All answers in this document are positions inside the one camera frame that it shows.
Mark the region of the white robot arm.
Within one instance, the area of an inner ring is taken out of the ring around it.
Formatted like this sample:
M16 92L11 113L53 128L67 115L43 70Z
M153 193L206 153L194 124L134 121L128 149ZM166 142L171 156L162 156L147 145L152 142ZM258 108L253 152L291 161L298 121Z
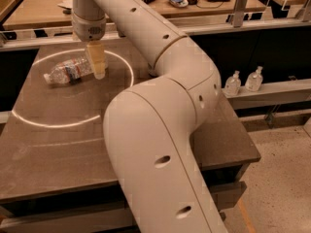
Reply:
M218 104L217 67L141 0L73 0L81 40L101 39L108 19L153 75L119 93L103 118L106 150L141 233L227 233L190 146Z

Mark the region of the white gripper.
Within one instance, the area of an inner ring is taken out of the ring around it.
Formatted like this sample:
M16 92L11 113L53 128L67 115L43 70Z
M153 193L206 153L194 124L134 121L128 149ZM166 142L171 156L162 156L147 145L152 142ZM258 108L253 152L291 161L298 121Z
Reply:
M106 18L86 20L73 14L72 26L76 36L82 42L88 42L86 44L86 57L94 77L98 80L103 79L106 69L105 51L104 45L97 40L100 40L105 34Z

